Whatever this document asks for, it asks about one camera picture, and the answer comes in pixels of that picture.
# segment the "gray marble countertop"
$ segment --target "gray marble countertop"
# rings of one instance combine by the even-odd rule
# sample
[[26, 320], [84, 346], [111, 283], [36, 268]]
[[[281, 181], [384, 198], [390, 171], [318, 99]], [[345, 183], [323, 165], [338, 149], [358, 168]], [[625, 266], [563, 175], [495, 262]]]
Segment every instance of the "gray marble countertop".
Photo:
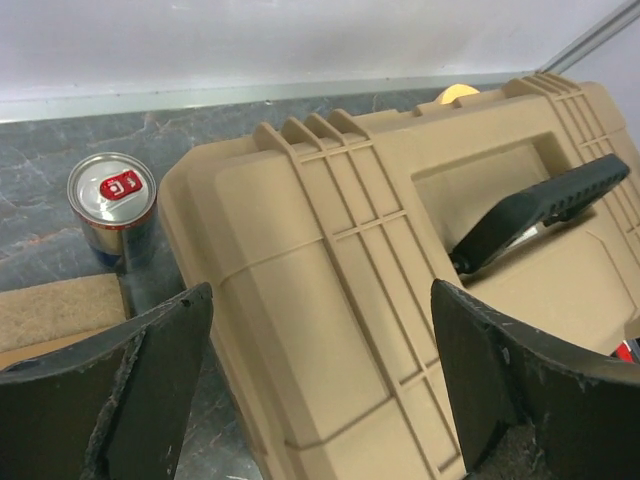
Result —
[[[160, 181], [190, 148], [250, 134], [263, 121], [279, 128], [289, 116], [326, 116], [336, 108], [354, 115], [409, 110], [437, 93], [412, 90], [0, 125], [0, 291], [104, 271], [66, 198], [69, 172], [88, 155], [127, 153]], [[121, 277], [132, 314], [183, 289], [168, 243], [160, 229], [157, 234], [151, 265]], [[262, 478], [236, 423], [213, 350], [207, 352], [192, 403], [176, 478]]]

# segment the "pull tab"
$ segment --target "pull tab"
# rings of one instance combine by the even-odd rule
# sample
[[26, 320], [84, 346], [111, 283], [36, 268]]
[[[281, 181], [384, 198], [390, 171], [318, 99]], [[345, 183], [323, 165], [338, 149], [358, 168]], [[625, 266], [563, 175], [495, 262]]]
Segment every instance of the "pull tab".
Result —
[[100, 184], [100, 194], [107, 200], [120, 200], [142, 188], [142, 182], [136, 172], [127, 170], [109, 177]]

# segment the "aluminum can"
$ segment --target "aluminum can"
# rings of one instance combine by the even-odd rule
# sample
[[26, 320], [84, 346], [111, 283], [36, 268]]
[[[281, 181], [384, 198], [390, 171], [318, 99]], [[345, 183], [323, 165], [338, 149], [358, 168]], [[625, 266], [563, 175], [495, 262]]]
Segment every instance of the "aluminum can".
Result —
[[139, 160], [98, 153], [74, 167], [67, 183], [71, 208], [98, 260], [127, 272], [154, 253], [156, 182]]

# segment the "can top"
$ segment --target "can top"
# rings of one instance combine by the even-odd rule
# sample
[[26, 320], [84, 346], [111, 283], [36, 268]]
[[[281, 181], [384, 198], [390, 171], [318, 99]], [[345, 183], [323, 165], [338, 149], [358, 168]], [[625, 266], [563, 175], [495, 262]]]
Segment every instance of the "can top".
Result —
[[139, 160], [122, 153], [99, 153], [74, 167], [67, 194], [71, 207], [87, 220], [122, 227], [153, 207], [156, 182]]

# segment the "white wall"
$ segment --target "white wall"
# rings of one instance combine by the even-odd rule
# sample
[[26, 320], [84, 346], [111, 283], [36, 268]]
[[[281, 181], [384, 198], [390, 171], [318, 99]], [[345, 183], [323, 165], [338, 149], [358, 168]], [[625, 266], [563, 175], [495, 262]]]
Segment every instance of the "white wall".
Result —
[[592, 51], [563, 75], [607, 87], [640, 147], [640, 20]]
[[623, 0], [2, 0], [0, 102], [537, 68]]

